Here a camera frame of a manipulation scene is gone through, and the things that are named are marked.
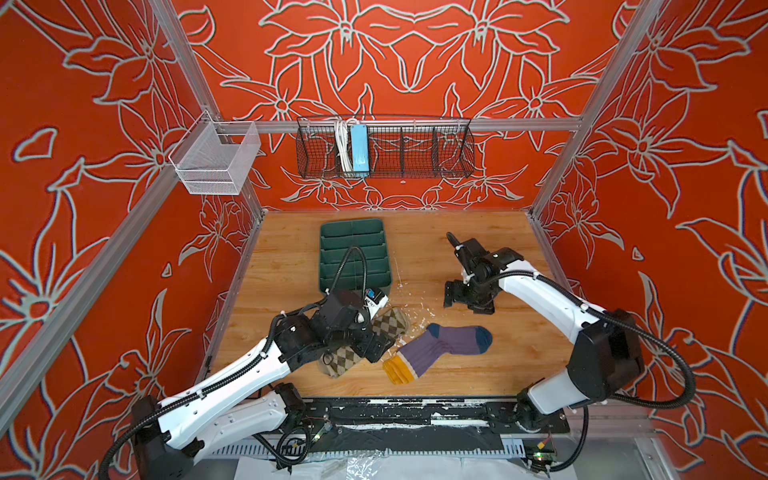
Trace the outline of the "olive argyle patterned sock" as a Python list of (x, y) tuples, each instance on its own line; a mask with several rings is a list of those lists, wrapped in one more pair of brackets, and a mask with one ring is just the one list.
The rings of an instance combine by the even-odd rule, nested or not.
[[(397, 343), (410, 329), (410, 322), (398, 307), (388, 307), (372, 319), (372, 332), (383, 335)], [(364, 360), (351, 347), (341, 347), (332, 353), (325, 353), (317, 361), (319, 371), (336, 379)]]

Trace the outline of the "green divided organizer tray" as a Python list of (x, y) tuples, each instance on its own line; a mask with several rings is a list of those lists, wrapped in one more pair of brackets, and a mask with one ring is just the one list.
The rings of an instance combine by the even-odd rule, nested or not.
[(320, 227), (318, 287), (377, 288), (388, 295), (392, 270), (383, 220), (361, 218), (326, 222)]

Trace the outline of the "purple teal yellow sock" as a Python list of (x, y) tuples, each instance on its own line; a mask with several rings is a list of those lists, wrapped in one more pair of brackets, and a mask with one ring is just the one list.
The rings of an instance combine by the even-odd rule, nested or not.
[(383, 364), (391, 383), (404, 385), (421, 378), (442, 356), (484, 354), (493, 336), (482, 326), (444, 327), (431, 323)]

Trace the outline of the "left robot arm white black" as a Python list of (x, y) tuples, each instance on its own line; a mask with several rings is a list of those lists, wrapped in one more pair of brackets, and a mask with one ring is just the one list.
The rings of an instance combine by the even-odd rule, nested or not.
[(161, 401), (148, 396), (137, 402), (127, 432), (104, 453), (99, 478), (109, 478), (125, 445), (140, 478), (181, 479), (237, 434), (279, 428), (299, 407), (295, 389), (280, 385), (258, 400), (251, 394), (342, 347), (377, 362), (393, 344), (372, 327), (388, 301), (380, 288), (363, 282), (357, 290), (330, 287), (322, 299), (277, 314), (267, 336), (230, 366)]

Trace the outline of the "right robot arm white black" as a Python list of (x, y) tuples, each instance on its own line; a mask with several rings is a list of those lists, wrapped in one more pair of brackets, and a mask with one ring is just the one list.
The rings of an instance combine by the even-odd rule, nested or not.
[[(626, 311), (608, 311), (541, 274), (521, 254), (501, 248), (491, 252), (477, 239), (461, 241), (447, 233), (462, 277), (445, 285), (444, 304), (464, 304), (475, 314), (492, 315), (500, 293), (526, 303), (572, 344), (567, 365), (535, 382), (516, 397), (514, 418), (527, 432), (540, 430), (564, 408), (585, 409), (608, 399), (655, 410), (681, 408), (696, 395), (693, 370), (669, 344), (639, 328)], [(622, 390), (645, 372), (642, 344), (667, 355), (680, 370), (683, 390), (671, 400), (646, 400)]]

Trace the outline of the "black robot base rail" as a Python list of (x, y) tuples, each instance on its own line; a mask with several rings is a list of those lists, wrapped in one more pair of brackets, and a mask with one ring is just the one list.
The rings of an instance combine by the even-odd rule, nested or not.
[(556, 413), (530, 433), (513, 419), (512, 397), (315, 397), (305, 400), (301, 418), (310, 439), (293, 433), (283, 447), (295, 456), (309, 453), (498, 454), (513, 457), (525, 446), (567, 436), (570, 425)]

